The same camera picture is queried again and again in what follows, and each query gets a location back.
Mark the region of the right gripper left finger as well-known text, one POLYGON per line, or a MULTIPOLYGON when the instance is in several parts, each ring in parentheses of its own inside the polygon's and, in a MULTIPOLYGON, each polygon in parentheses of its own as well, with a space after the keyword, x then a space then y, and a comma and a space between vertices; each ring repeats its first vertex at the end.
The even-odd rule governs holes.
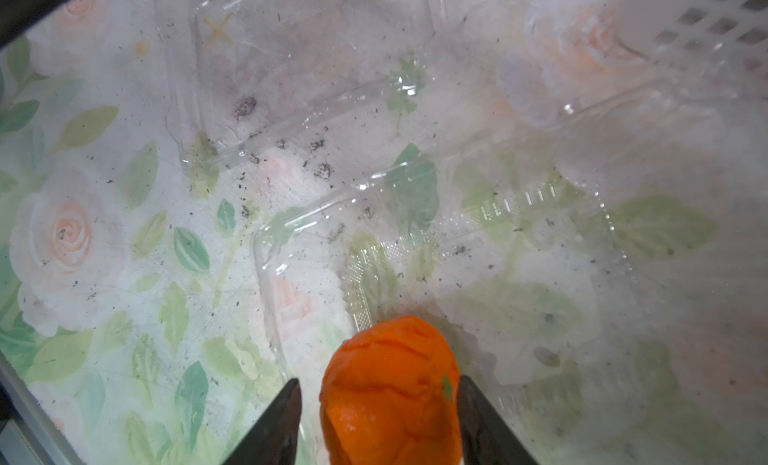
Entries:
POLYGON ((223 464, 294 465, 301 413, 300 382, 298 378, 291 378, 223 464))

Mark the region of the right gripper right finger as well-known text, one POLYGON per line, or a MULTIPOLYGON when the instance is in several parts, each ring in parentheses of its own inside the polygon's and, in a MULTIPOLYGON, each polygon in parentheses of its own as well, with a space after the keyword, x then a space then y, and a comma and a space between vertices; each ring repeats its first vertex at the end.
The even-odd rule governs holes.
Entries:
POLYGON ((457 415, 466 465, 536 465, 537 462, 475 382, 461 375, 457 415))

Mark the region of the orange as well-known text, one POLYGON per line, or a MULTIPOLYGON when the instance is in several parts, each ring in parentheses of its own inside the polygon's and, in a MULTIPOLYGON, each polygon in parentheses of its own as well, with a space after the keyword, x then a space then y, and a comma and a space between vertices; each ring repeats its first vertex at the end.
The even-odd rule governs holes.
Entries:
POLYGON ((319 394, 333 464, 458 464, 460 370, 442 334, 404 316, 344 341, 319 394))

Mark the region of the clear clamshell container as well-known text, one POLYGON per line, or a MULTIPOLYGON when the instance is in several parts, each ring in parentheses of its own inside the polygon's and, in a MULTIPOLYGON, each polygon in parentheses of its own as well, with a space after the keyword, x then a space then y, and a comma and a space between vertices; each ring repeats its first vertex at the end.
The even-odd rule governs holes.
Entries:
POLYGON ((647 85, 552 133, 408 150, 273 218, 267 329, 324 464, 321 379, 415 315, 542 464, 767 460, 767 104, 647 85))

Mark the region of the clear clamshell with green fruit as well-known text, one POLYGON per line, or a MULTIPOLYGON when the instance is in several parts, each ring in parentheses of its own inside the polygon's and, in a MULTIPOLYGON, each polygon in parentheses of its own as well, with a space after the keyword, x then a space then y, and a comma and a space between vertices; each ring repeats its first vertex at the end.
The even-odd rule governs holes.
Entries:
POLYGON ((155 0, 188 169, 417 92, 429 0, 155 0))

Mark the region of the white perforated plastic basket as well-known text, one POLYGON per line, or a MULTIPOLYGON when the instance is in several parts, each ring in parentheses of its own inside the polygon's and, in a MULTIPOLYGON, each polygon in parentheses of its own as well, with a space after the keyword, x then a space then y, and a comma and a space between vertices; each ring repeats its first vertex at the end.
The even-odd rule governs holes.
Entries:
POLYGON ((728 50, 767 72, 767 0, 624 0, 615 33, 646 56, 728 50))

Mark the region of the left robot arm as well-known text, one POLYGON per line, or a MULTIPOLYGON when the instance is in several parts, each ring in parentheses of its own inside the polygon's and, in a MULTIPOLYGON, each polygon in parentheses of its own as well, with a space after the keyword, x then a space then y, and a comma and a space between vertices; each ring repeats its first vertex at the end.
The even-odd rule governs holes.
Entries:
POLYGON ((20 37, 68 0, 0 0, 1 47, 20 37))

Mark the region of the aluminium front rail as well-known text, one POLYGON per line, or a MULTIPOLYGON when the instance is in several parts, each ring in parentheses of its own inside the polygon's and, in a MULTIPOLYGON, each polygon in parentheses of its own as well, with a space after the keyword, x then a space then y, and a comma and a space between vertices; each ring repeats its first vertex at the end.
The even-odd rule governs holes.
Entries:
POLYGON ((5 357, 1 392, 9 408, 8 417, 1 420, 2 463, 83 464, 5 357))

